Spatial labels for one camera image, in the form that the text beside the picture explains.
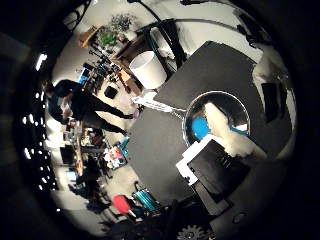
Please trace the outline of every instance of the hair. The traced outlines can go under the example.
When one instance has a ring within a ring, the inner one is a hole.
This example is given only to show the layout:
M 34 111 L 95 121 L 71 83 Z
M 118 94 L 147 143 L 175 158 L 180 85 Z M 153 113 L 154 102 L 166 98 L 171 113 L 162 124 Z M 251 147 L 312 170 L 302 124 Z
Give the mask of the hair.
M 43 91 L 45 93 L 52 93 L 54 92 L 54 86 L 51 82 L 44 82 L 43 83 Z

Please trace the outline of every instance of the black table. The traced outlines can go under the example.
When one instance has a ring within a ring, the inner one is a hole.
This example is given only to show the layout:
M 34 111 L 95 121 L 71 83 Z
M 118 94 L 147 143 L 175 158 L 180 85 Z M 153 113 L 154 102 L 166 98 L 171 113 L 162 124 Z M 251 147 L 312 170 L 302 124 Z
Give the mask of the black table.
M 219 90 L 233 94 L 248 111 L 250 137 L 275 157 L 290 137 L 290 118 L 286 110 L 282 120 L 265 123 L 262 102 L 252 82 L 253 64 L 229 46 L 207 42 L 170 78 L 155 100 L 186 109 L 204 92 Z M 175 167 L 187 149 L 181 120 L 145 109 L 130 134 L 129 164 L 160 203 L 170 204 L 173 199 L 181 201 L 193 194 Z

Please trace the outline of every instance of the metal gear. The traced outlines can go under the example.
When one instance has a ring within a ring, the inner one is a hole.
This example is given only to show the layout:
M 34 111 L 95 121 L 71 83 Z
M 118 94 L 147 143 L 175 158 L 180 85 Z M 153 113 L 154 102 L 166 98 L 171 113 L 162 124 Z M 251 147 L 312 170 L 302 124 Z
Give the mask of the metal gear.
M 204 237 L 205 232 L 202 227 L 188 225 L 186 228 L 182 228 L 182 231 L 178 233 L 177 240 L 198 240 Z

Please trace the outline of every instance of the metal bowl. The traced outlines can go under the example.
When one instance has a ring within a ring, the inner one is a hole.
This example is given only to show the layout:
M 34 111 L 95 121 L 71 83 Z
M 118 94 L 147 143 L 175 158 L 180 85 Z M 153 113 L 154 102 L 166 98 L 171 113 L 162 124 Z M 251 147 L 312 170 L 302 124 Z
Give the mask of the metal bowl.
M 226 92 L 210 91 L 194 99 L 185 114 L 182 131 L 188 147 L 195 141 L 199 141 L 192 131 L 192 122 L 198 116 L 205 117 L 204 106 L 209 102 L 212 102 L 227 116 L 229 127 L 241 129 L 246 135 L 250 135 L 250 118 L 240 100 Z

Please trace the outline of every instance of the white cylinder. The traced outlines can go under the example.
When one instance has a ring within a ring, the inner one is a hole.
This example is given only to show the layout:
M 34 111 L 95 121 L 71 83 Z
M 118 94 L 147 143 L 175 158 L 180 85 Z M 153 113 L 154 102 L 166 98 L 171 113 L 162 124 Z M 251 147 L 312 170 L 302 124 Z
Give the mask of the white cylinder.
M 167 79 L 167 74 L 153 51 L 136 56 L 129 68 L 146 89 L 158 88 Z

